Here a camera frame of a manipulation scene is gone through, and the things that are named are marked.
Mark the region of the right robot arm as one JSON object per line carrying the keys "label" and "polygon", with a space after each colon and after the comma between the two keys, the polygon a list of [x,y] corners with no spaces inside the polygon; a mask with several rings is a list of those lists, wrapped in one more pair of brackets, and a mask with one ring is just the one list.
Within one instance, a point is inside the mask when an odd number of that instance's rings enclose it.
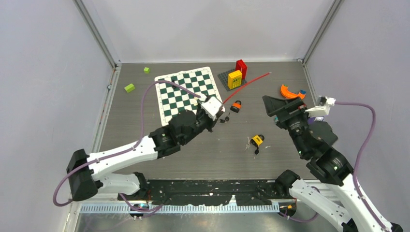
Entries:
{"label": "right robot arm", "polygon": [[296,198],[325,218],[339,232],[400,232],[399,224],[386,219],[365,194],[357,180],[357,165],[351,165],[333,145],[338,137],[323,121],[334,98],[322,96],[318,106],[307,108],[299,97],[278,99],[263,96],[265,110],[275,124],[287,130],[301,159],[310,172],[339,200],[339,204],[316,191],[291,170],[275,180],[282,198]]}

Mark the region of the black keys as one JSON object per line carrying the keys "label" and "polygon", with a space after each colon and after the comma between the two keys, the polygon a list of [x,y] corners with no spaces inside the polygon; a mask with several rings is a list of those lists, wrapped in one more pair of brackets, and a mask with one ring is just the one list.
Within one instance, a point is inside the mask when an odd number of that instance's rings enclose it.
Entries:
{"label": "black keys", "polygon": [[227,115],[225,115],[223,118],[220,118],[219,121],[220,123],[226,123],[230,120],[230,113],[228,113]]}

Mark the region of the yellow black key fob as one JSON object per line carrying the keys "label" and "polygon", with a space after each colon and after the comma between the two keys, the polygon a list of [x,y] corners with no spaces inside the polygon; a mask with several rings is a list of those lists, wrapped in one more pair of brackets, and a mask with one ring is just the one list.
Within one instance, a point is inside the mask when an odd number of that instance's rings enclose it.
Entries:
{"label": "yellow black key fob", "polygon": [[257,134],[255,136],[253,136],[252,138],[248,137],[248,141],[247,141],[245,150],[249,149],[252,145],[252,146],[256,147],[256,150],[254,151],[254,154],[258,155],[259,152],[260,152],[259,147],[263,143],[264,140],[265,140],[265,137],[262,134]]}

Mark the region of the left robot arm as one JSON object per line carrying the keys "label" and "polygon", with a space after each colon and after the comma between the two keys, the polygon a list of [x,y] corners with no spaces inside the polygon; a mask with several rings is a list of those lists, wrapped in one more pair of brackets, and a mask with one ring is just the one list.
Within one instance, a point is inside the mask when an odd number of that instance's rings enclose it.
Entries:
{"label": "left robot arm", "polygon": [[97,193],[122,193],[143,200],[148,194],[143,174],[116,171],[180,151],[204,130],[212,131],[224,111],[222,104],[202,103],[196,113],[184,110],[139,141],[103,152],[73,152],[66,169],[72,200],[84,201]]}

